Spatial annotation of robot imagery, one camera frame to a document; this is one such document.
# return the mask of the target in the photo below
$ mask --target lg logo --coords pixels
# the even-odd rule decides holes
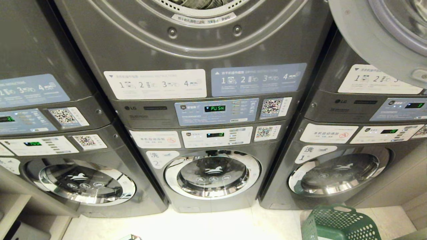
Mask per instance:
[[[335,100],[335,103],[346,103],[347,100],[341,100],[341,99],[337,99]]]

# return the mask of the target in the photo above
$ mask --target white floor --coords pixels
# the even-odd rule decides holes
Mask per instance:
[[[402,207],[357,210],[377,224],[382,240],[416,231]],[[266,210],[258,204],[235,211],[180,214],[164,213],[119,219],[73,219],[63,240],[119,240],[135,234],[143,240],[300,240],[302,211]]]

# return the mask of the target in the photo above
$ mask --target dryer door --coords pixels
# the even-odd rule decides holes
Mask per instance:
[[[251,155],[229,150],[196,152],[179,157],[165,170],[168,185],[193,199],[223,199],[244,192],[260,175]]]
[[[298,167],[289,177],[290,189],[305,196],[330,196],[364,183],[380,174],[390,159],[384,147],[358,147],[319,156]]]
[[[120,204],[136,191],[135,183],[120,171],[81,160],[33,160],[24,172],[41,189],[84,205]]]
[[[427,88],[427,0],[329,0],[345,40],[370,64]]]

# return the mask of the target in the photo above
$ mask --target stacked washer dryer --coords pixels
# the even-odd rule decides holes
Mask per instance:
[[[251,206],[329,30],[328,4],[56,4],[172,206]]]
[[[424,93],[367,64],[337,33],[261,206],[310,209],[354,196],[427,137]]]
[[[0,165],[89,217],[164,211],[47,2],[2,1],[0,12]]]

